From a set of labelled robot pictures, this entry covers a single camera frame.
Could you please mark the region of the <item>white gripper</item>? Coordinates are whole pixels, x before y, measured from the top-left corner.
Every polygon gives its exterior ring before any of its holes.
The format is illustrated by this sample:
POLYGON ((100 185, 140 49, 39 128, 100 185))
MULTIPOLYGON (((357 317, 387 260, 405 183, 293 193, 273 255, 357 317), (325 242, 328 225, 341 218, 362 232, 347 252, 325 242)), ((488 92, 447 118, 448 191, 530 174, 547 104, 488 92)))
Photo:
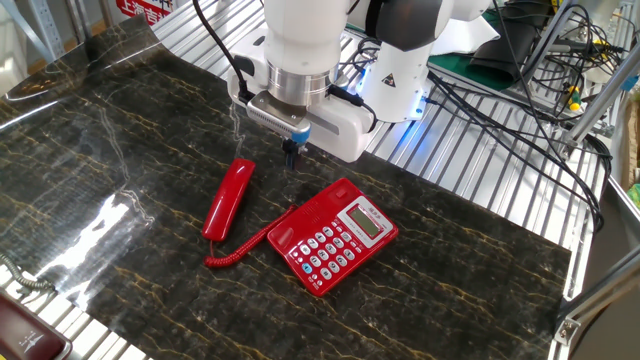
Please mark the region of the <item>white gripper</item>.
POLYGON ((284 138, 285 165, 298 168, 310 143, 345 162, 356 161, 371 139, 373 115, 329 93, 337 84, 338 69, 299 75, 272 65, 265 57, 268 30, 251 31, 234 45, 231 55, 254 97, 239 98, 238 77, 227 72, 233 102, 248 117, 284 138))

